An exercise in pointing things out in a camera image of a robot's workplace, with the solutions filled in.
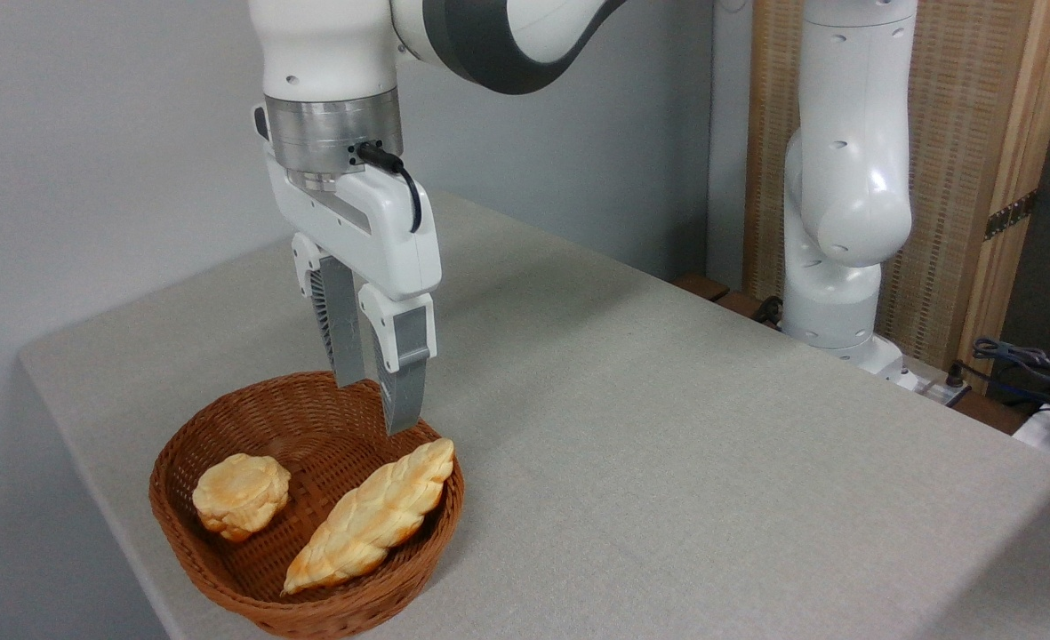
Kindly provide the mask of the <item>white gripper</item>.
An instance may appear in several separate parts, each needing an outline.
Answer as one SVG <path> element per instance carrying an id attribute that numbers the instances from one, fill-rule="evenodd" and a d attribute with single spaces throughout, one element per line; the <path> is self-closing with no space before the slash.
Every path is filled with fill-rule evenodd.
<path id="1" fill-rule="evenodd" d="M 317 317 L 338 388 L 366 378 L 354 271 L 370 283 L 359 289 L 358 300 L 373 332 L 387 433 L 414 427 L 427 363 L 437 355 L 427 292 L 442 281 L 426 190 L 419 190 L 421 226 L 412 232 L 413 199 L 403 178 L 368 166 L 342 174 L 331 193 L 304 190 L 289 180 L 272 150 L 262 155 L 281 213 L 301 232 L 292 241 L 294 270 Z"/>

